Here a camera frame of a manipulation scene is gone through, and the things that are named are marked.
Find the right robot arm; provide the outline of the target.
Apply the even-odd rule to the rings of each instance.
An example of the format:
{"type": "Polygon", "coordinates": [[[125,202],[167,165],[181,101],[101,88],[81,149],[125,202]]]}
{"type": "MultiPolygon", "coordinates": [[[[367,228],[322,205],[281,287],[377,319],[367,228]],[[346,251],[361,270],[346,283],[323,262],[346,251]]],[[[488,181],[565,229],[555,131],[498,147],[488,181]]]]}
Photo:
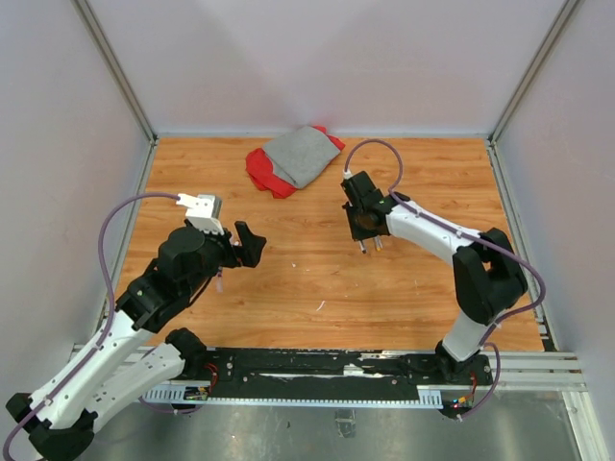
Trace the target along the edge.
{"type": "Polygon", "coordinates": [[[436,346],[437,376],[459,383],[470,372],[469,359],[480,349],[483,336],[501,314],[527,292],[520,260],[507,235],[493,228],[480,232],[464,228],[420,208],[407,196],[383,195],[361,171],[345,172],[341,183],[352,238],[366,251],[364,241],[391,236],[415,244],[453,268],[459,314],[452,329],[436,346]]]}

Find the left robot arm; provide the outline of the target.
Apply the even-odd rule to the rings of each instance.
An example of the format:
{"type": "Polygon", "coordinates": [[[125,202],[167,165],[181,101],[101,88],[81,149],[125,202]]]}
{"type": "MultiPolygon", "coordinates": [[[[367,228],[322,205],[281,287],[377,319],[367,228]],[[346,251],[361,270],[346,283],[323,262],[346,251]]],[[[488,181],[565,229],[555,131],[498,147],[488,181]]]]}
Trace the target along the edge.
{"type": "Polygon", "coordinates": [[[228,230],[207,233],[185,224],[160,244],[157,256],[115,302],[105,325],[47,384],[6,404],[43,460],[75,460],[115,414],[159,383],[192,380],[206,368],[206,347],[187,328],[172,331],[136,364],[124,360],[192,306],[223,268],[258,266],[266,245],[242,221],[239,242],[228,230]]]}

